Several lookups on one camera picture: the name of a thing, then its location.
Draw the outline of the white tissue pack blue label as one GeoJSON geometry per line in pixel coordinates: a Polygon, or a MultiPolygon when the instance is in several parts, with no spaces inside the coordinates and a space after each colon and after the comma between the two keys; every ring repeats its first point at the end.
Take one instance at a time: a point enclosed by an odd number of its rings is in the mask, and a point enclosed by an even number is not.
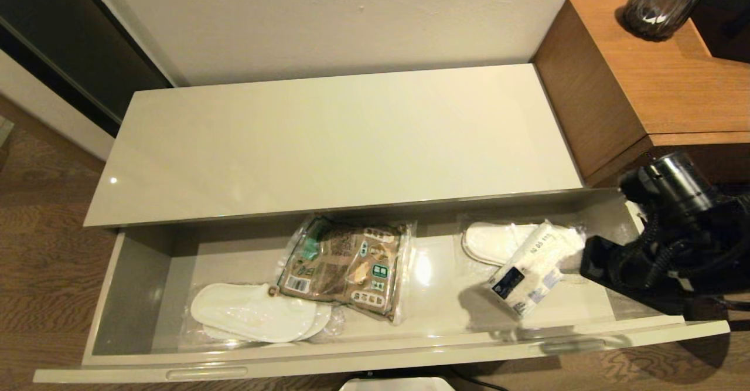
{"type": "Polygon", "coordinates": [[[584,244],[582,231],[546,220],[530,231],[486,287],[517,319],[523,319],[563,279],[562,265],[578,258],[584,244]]]}

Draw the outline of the dark wardrobe panel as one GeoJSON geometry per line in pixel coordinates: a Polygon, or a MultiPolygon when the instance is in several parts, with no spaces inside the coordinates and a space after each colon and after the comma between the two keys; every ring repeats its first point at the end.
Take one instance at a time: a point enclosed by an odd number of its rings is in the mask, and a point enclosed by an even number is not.
{"type": "Polygon", "coordinates": [[[0,50],[111,137],[136,92],[172,87],[102,0],[0,0],[0,50]]]}

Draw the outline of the black box on desk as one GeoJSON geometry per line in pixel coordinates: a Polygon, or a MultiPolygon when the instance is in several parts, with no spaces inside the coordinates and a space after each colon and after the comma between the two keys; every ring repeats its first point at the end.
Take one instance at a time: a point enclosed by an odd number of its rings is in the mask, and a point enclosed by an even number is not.
{"type": "Polygon", "coordinates": [[[700,0],[691,19],[712,57],[750,63],[750,0],[700,0]]]}

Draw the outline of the white slippers in clear bag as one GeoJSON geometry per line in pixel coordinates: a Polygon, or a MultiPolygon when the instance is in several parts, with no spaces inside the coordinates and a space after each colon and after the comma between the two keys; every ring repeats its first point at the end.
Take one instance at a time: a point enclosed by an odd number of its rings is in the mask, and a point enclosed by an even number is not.
{"type": "MultiPolygon", "coordinates": [[[[482,267],[467,268],[466,273],[472,279],[487,284],[488,279],[509,262],[521,242],[527,237],[536,223],[496,223],[473,221],[461,233],[461,249],[466,257],[476,261],[482,267]]],[[[579,267],[581,256],[570,259],[562,265],[561,270],[579,267]]]]}
{"type": "Polygon", "coordinates": [[[339,338],[345,329],[343,308],[284,297],[267,283],[211,283],[189,294],[180,346],[237,350],[297,345],[339,338]]]}

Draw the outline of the beige glossy cabinet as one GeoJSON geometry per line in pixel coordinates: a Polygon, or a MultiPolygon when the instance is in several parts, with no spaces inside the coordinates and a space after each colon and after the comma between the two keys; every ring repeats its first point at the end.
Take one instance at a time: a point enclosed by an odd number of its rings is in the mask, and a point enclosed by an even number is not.
{"type": "Polygon", "coordinates": [[[530,63],[134,94],[85,226],[581,188],[530,63]]]}

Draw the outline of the dark ribbed glass vase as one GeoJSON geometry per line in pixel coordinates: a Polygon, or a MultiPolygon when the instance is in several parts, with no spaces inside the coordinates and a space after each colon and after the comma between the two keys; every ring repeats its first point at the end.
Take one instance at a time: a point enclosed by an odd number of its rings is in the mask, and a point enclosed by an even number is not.
{"type": "Polygon", "coordinates": [[[700,0],[628,0],[621,21],[627,31],[653,42],[672,38],[700,0]]]}

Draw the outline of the beige cabinet drawer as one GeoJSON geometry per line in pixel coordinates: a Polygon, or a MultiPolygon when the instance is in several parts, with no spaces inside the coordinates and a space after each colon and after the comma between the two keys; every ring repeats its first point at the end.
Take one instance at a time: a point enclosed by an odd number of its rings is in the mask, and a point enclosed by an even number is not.
{"type": "Polygon", "coordinates": [[[105,274],[82,364],[39,369],[36,383],[174,383],[405,369],[610,351],[726,335],[726,321],[660,314],[580,276],[557,285],[523,321],[482,289],[492,268],[461,255],[460,215],[582,226],[616,243],[641,223],[611,189],[330,213],[340,220],[415,221],[404,320],[343,310],[343,331],[288,345],[215,345],[188,315],[211,283],[262,284],[305,215],[123,226],[105,274]]]}

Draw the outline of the brown wooden desk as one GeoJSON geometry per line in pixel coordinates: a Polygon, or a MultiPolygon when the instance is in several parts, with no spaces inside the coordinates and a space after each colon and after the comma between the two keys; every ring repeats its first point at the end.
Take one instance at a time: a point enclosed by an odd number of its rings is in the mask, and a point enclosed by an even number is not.
{"type": "Polygon", "coordinates": [[[651,42],[626,0],[565,0],[533,57],[584,185],[685,151],[711,182],[750,182],[750,63],[710,55],[687,22],[651,42]]]}

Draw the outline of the brown kraft pack green labels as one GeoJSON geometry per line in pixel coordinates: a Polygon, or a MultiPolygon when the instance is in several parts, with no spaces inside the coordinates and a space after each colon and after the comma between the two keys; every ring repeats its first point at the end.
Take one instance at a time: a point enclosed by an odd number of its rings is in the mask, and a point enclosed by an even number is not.
{"type": "Polygon", "coordinates": [[[289,240],[279,263],[277,292],[401,324],[416,222],[324,217],[329,218],[330,228],[321,237],[316,259],[292,260],[289,240]]]}

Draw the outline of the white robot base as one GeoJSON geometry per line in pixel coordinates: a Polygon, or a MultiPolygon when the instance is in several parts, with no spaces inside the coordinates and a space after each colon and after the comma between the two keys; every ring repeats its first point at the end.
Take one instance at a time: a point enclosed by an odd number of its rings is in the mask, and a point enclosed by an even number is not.
{"type": "Polygon", "coordinates": [[[337,391],[457,391],[440,377],[357,378],[337,391]]]}

